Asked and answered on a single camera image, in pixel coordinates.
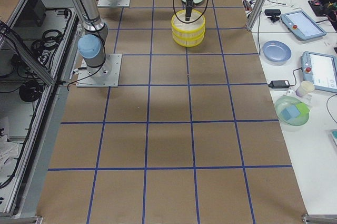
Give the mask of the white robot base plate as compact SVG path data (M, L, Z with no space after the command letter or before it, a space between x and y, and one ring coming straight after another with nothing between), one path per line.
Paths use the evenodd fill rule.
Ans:
M79 71L79 81L75 84L77 87L118 87L121 64L122 54L108 54L103 67L95 73L96 71L87 67L82 59L81 67L85 69Z

